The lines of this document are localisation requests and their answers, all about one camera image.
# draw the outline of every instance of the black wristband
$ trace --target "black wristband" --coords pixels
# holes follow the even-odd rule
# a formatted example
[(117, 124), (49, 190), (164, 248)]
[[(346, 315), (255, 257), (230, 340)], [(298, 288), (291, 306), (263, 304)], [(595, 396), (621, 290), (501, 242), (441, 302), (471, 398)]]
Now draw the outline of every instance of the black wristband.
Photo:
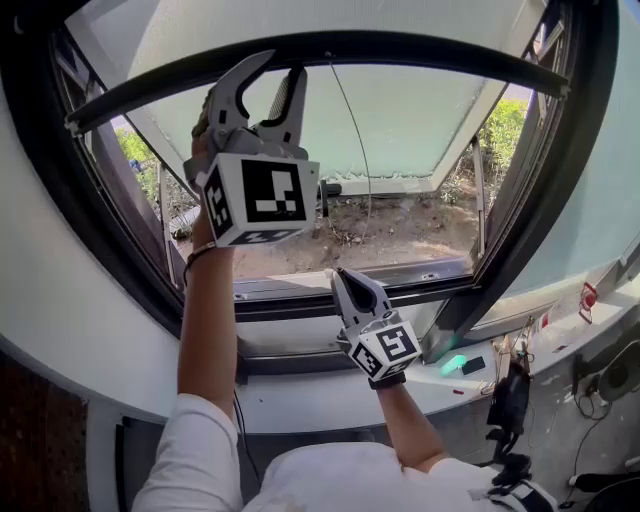
[(398, 372), (391, 377), (387, 377), (386, 379), (378, 380), (373, 382), (369, 379), (369, 386), (371, 389), (387, 389), (393, 386), (397, 386), (398, 384), (404, 384), (407, 382), (407, 378), (404, 376), (404, 372)]

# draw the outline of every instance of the forearm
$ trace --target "forearm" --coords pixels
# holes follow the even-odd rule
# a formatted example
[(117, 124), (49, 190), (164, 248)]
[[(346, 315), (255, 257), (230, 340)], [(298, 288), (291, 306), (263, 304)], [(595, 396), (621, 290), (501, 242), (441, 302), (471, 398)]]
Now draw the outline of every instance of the forearm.
[(201, 396), (231, 417), (237, 360), (233, 249), (201, 255), (187, 281), (178, 393)]
[(429, 472), (448, 455), (440, 436), (403, 385), (378, 391), (391, 443), (405, 467)]

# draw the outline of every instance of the black window frame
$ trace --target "black window frame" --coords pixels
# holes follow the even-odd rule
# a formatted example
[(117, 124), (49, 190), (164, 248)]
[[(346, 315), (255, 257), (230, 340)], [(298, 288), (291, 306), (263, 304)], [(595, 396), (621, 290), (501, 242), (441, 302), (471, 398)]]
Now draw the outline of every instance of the black window frame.
[[(411, 268), (404, 277), (398, 273), (398, 268), (381, 267), (370, 271), (372, 275), (378, 272), (387, 277), (398, 273), (395, 284), (386, 287), (394, 307), (447, 299), (423, 340), (423, 346), (432, 358), (434, 354), (438, 355), (438, 348), (448, 343), (451, 333), (463, 343), (464, 334), (524, 268), (559, 216), (595, 143), (615, 72), (617, 3), (613, 0), (595, 5), (552, 2), (543, 23), (557, 20), (559, 12), (570, 14), (565, 19), (565, 30), (571, 33), (569, 46), (575, 54), (568, 80), (571, 92), (566, 99), (552, 102), (549, 118), (559, 116), (555, 119), (555, 136), (548, 140), (547, 134), (547, 140), (540, 142), (545, 144), (546, 159), (534, 159), (539, 166), (537, 173), (529, 172), (533, 165), (527, 158), (527, 151), (522, 150), (525, 156), (521, 159), (514, 156), (512, 166), (520, 165), (517, 171), (510, 169), (514, 182), (518, 177), (527, 177), (527, 172), (529, 175), (522, 179), (526, 186), (522, 185), (524, 194), (515, 205), (517, 215), (514, 215), (514, 205), (508, 204), (509, 201), (501, 199), (500, 195), (497, 207), (490, 212), (490, 240), (492, 226), (509, 225), (509, 229), (498, 237), (500, 243), (487, 248), (487, 256), (472, 275), (426, 281), (416, 279), (416, 276), (433, 273), (434, 265), (446, 264), (443, 262), (407, 266)], [(215, 81), (242, 57), (266, 48), (275, 47), (282, 56), (275, 62), (275, 68), (288, 66), (292, 61), (305, 65), (326, 64), (324, 55), (329, 41), (329, 48), (336, 55), (332, 57), (334, 63), (426, 64), (440, 69), (474, 71), (490, 78), (542, 89), (555, 96), (562, 96), (567, 87), (562, 77), (543, 67), (544, 62), (537, 66), (524, 59), (458, 41), (415, 34), (320, 32), (249, 41), (186, 57), (106, 91), (68, 115), (60, 97), (62, 84), (55, 65), (53, 37), (55, 34), (47, 30), (26, 34), (13, 32), (9, 37), (13, 42), (2, 50), (0, 72), (20, 140), (52, 198), (85, 245), (127, 292), (176, 337), (182, 319), (180, 291), (141, 247), (113, 199), (100, 187), (99, 172), (91, 156), (81, 140), (72, 137), (65, 128), (65, 120), (78, 122), (81, 129), (90, 128), (91, 122), (97, 126), (124, 110)], [(82, 119), (93, 121), (79, 122)], [(535, 128), (539, 123), (531, 121), (530, 124), (535, 124)], [(571, 148), (570, 154), (564, 157), (563, 146)], [(557, 157), (569, 169), (563, 173), (562, 180), (553, 176), (549, 155)], [(541, 202), (548, 206), (543, 215), (539, 208)], [(260, 298), (255, 289), (249, 290), (254, 294), (249, 297), (249, 293), (242, 291), (242, 283), (239, 284), (239, 296), (243, 298), (236, 301), (238, 322), (334, 314), (332, 298), (326, 290), (300, 291), (298, 295), (287, 292), (288, 297)], [(346, 361), (339, 353), (251, 361), (240, 356), (240, 368), (251, 373), (298, 373), (341, 369), (345, 365), (351, 367)]]

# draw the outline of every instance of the dirt ground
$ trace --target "dirt ground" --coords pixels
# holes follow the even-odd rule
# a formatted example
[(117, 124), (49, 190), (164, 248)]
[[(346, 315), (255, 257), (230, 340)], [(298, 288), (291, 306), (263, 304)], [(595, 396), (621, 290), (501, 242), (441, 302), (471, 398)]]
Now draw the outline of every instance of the dirt ground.
[[(275, 245), (236, 249), (234, 276), (265, 277), (465, 256), (476, 238), (478, 220), (474, 186), (463, 182), (460, 189), (453, 205), (438, 195), (372, 198), (364, 241), (367, 197), (330, 200), (329, 217), (318, 217), (313, 230)], [(186, 258), (191, 243), (178, 245)]]

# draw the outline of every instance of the floor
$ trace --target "floor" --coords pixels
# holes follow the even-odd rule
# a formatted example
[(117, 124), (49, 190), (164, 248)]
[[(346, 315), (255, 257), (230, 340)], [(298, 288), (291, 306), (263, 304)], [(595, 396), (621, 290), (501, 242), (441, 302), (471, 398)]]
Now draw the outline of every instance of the floor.
[[(567, 479), (574, 474), (578, 446), (594, 421), (585, 419), (568, 395), (571, 389), (570, 362), (563, 361), (536, 376), (525, 420), (525, 434), (518, 440), (514, 453), (531, 456), (533, 480), (541, 484), (559, 502), (568, 494)], [(583, 400), (589, 408), (588, 400)], [(452, 456), (470, 463), (488, 460), (494, 443), (484, 438), (489, 431), (486, 417), (489, 399), (429, 416), (442, 435)], [(602, 412), (596, 403), (596, 415)], [(142, 486), (153, 463), (155, 446), (162, 427), (132, 421), (125, 435), (125, 497), (130, 505)], [(379, 442), (388, 444), (386, 429), (374, 427), (371, 432)], [(577, 470), (585, 472), (624, 471), (623, 462), (640, 455), (640, 393), (628, 394), (615, 402), (610, 414), (589, 434), (584, 442)], [(277, 455), (300, 446), (355, 441), (358, 432), (341, 431), (313, 435), (248, 436), (251, 454), (262, 473)], [(258, 492), (243, 446), (239, 445), (242, 489), (245, 502)], [(586, 496), (576, 491), (572, 500)], [(588, 502), (578, 503), (572, 510), (582, 510)]]

